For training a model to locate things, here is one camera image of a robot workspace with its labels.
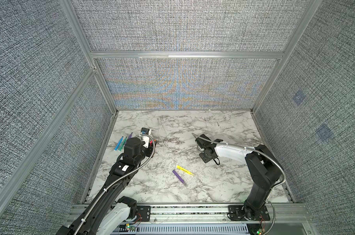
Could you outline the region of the yellow highlighter pen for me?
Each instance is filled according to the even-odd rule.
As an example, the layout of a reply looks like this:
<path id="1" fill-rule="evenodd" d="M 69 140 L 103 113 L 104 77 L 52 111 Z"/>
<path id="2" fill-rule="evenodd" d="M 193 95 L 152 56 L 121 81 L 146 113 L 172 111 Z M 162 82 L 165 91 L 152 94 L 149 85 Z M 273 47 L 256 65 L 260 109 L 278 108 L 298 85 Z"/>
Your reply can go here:
<path id="1" fill-rule="evenodd" d="M 183 171 L 183 172 L 185 172 L 185 173 L 188 174 L 188 175 L 195 176 L 194 173 L 192 173 L 191 171 L 189 171 L 189 170 L 187 170 L 187 169 L 185 169 L 185 168 L 183 168 L 183 167 L 181 167 L 181 166 L 179 166 L 179 165 L 176 165 L 176 168 L 179 169 L 179 170 L 181 170 L 181 171 Z"/>

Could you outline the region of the blue highlighter pen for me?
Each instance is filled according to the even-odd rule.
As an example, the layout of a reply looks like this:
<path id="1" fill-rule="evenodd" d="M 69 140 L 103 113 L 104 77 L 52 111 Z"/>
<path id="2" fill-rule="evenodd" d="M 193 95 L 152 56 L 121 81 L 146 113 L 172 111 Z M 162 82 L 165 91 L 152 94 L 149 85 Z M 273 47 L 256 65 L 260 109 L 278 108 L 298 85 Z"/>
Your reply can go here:
<path id="1" fill-rule="evenodd" d="M 115 147 L 114 151 L 117 151 L 117 150 L 118 150 L 120 144 L 122 143 L 123 138 L 124 138 L 124 136 L 122 136 L 122 137 L 120 138 L 120 140 L 119 140 L 118 143 L 116 144 L 116 147 Z"/>

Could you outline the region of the green highlighter pen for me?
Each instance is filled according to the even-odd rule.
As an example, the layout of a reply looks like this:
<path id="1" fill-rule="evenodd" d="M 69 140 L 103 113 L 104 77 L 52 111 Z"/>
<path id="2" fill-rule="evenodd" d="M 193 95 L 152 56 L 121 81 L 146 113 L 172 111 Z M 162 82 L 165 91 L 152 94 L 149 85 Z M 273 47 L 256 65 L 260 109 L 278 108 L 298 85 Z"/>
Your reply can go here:
<path id="1" fill-rule="evenodd" d="M 127 137 L 124 138 L 124 140 L 122 141 L 122 143 L 120 144 L 118 150 L 121 151 L 125 145 L 125 142 L 127 141 Z"/>

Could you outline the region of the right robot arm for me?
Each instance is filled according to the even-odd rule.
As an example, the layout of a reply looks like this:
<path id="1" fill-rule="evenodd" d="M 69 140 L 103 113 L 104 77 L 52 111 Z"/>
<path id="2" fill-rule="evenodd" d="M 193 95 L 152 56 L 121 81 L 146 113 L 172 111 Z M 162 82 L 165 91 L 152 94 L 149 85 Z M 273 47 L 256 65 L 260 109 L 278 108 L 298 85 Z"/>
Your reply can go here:
<path id="1" fill-rule="evenodd" d="M 206 135 L 196 135 L 195 142 L 200 158 L 208 163 L 220 165 L 220 158 L 245 162 L 253 180 L 253 186 L 244 204 L 229 209 L 228 218 L 232 221 L 255 221 L 261 218 L 262 210 L 274 188 L 286 181 L 283 167 L 265 145 L 241 147 L 224 143 L 221 139 L 210 140 Z"/>

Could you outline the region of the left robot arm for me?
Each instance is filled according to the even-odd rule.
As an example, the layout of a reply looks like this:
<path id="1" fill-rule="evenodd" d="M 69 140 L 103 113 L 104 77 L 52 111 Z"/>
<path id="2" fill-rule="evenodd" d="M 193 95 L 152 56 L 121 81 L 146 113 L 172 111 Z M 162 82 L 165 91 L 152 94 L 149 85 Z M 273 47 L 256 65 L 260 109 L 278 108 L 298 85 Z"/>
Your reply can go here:
<path id="1" fill-rule="evenodd" d="M 70 226 L 62 226 L 57 234 L 109 235 L 123 221 L 136 217 L 136 200 L 124 196 L 114 208 L 112 205 L 137 172 L 153 158 L 156 146 L 156 141 L 146 134 L 128 139 L 100 192 Z"/>

